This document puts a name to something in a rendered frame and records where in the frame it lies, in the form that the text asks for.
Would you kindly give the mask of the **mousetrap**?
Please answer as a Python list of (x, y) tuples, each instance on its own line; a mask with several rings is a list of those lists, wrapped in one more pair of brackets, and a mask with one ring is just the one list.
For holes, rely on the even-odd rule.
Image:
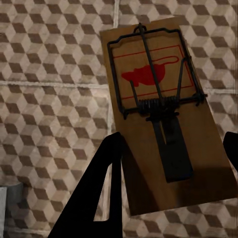
[(100, 37), (131, 216), (237, 198), (177, 17)]

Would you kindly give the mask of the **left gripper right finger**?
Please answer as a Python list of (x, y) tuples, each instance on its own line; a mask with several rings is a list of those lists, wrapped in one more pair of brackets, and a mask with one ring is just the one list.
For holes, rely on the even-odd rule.
[(227, 157), (238, 172), (238, 134), (227, 132), (223, 142)]

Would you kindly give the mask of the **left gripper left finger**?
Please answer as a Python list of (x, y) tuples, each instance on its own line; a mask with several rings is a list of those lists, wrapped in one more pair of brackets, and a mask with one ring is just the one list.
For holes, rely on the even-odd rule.
[[(93, 221), (111, 163), (109, 219)], [(102, 141), (48, 238), (122, 238), (121, 164), (117, 131)]]

